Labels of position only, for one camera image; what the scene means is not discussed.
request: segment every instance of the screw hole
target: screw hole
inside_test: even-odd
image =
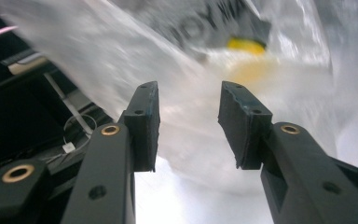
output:
[[[118,126],[107,126],[101,130],[103,135],[113,135],[120,131]]]
[[[324,182],[323,187],[326,191],[336,195],[341,194],[341,188],[332,182]]]
[[[295,126],[291,126],[291,125],[283,125],[281,127],[281,130],[284,131],[285,133],[290,133],[290,134],[299,134],[300,130],[295,127]]]
[[[10,177],[18,177],[18,176],[21,176],[21,175],[24,175],[25,173],[27,173],[27,169],[20,169],[20,170],[16,170],[14,171],[13,173],[11,173],[9,176]]]
[[[89,191],[89,198],[93,201],[101,199],[106,195],[106,187],[99,185]]]
[[[33,165],[19,165],[11,168],[3,176],[2,180],[5,183],[15,183],[19,182],[34,172]]]

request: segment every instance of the plastic bag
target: plastic bag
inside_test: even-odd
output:
[[[175,179],[169,190],[159,194],[171,195],[177,205],[174,208],[187,216],[176,221],[165,217],[159,219],[160,223],[235,223],[230,217],[250,223],[270,221],[252,217],[253,212],[242,212],[249,209],[263,214],[248,199],[264,193],[258,172],[235,169],[233,155],[217,124],[222,79],[245,84],[274,113],[274,121],[304,126],[329,155],[358,164],[358,150],[350,148],[358,143],[358,134],[353,134],[358,132],[357,1],[246,1],[259,20],[271,24],[267,54],[262,57],[222,48],[227,37],[238,35],[241,23],[235,20],[227,30],[223,26],[225,29],[218,32],[209,28],[211,32],[205,38],[183,46],[176,37],[158,34],[166,34],[164,27],[178,30],[180,23],[162,21],[157,26],[160,30],[152,29],[155,14],[151,11],[167,9],[165,20],[177,11],[177,20],[181,21],[182,10],[185,18],[199,12],[207,14],[206,1],[114,2],[116,5],[91,0],[0,0],[0,12],[19,25],[21,36],[113,118],[126,108],[136,86],[158,81],[162,121],[158,154],[174,171],[174,177],[169,173],[167,178],[180,175],[196,183],[194,188],[184,187],[183,178]],[[210,23],[204,20],[203,25],[205,28]],[[333,75],[326,69],[329,51]],[[160,189],[154,182],[145,186],[151,186],[147,190],[156,194]],[[200,205],[203,212],[195,214],[190,211],[192,205],[203,204],[202,197],[207,194],[200,189],[212,191],[215,203],[205,210]],[[176,194],[185,195],[188,201],[172,196]],[[239,198],[234,205],[227,201],[232,195]],[[163,211],[164,206],[154,205],[150,209],[157,206]],[[266,202],[260,206],[268,216]],[[210,214],[219,218],[213,219]]]

